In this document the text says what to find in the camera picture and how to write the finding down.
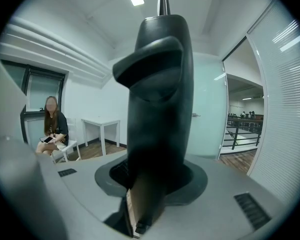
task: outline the long brown hair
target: long brown hair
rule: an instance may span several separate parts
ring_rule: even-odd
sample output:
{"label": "long brown hair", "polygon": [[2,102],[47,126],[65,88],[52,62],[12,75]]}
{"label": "long brown hair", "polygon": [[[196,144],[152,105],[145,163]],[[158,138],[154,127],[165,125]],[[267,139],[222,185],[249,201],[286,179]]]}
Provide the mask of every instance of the long brown hair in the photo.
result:
{"label": "long brown hair", "polygon": [[[55,111],[53,112],[52,118],[50,117],[50,113],[47,110],[47,102],[50,98],[54,99],[56,104],[56,108]],[[56,131],[57,122],[58,122],[58,111],[59,111],[59,107],[58,107],[58,102],[56,97],[49,96],[48,98],[46,98],[45,105],[44,105],[44,134],[46,136],[53,134]]]}

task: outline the smartphone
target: smartphone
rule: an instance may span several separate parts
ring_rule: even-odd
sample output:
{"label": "smartphone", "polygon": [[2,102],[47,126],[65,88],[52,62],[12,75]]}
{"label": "smartphone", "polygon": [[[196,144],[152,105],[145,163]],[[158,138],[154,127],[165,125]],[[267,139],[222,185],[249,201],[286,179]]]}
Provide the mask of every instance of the smartphone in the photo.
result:
{"label": "smartphone", "polygon": [[51,141],[52,139],[53,139],[52,137],[42,137],[40,138],[40,141],[44,143],[49,143],[49,141]]}

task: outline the railing post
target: railing post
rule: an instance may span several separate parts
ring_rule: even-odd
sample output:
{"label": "railing post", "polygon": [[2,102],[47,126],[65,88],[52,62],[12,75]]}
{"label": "railing post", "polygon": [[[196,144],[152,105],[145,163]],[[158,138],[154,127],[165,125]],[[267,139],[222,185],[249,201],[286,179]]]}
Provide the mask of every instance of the railing post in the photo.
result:
{"label": "railing post", "polygon": [[235,136],[234,136],[234,140],[233,140],[232,150],[234,150],[235,146],[236,146],[238,131],[239,131],[239,123],[237,124],[236,129],[235,129]]}
{"label": "railing post", "polygon": [[258,144],[259,144],[259,139],[260,139],[260,131],[259,131],[259,133],[258,133],[258,138],[256,139],[256,144],[255,144],[255,146],[257,147],[258,146]]}

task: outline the background person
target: background person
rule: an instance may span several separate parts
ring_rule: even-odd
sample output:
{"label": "background person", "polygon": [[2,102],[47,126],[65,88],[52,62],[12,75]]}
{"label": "background person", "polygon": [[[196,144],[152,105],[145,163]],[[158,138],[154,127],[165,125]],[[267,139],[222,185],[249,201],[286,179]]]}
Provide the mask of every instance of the background person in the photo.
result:
{"label": "background person", "polygon": [[44,135],[53,139],[49,143],[39,142],[36,148],[37,153],[51,155],[54,150],[62,150],[68,145],[69,131],[67,119],[59,111],[56,97],[49,96],[44,106]]}

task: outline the table leg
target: table leg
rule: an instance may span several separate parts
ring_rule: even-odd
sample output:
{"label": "table leg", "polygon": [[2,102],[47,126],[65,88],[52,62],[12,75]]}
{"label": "table leg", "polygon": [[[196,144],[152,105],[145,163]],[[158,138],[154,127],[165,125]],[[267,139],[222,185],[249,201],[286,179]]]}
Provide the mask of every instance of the table leg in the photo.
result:
{"label": "table leg", "polygon": [[101,136],[101,149],[102,155],[106,155],[106,144],[105,144],[105,127],[103,125],[100,126],[100,136]]}
{"label": "table leg", "polygon": [[120,147],[120,122],[116,123],[116,147],[119,148]]}
{"label": "table leg", "polygon": [[83,138],[85,146],[88,147],[88,140],[87,140],[87,131],[86,131],[86,123],[82,121],[82,128],[83,128]]}

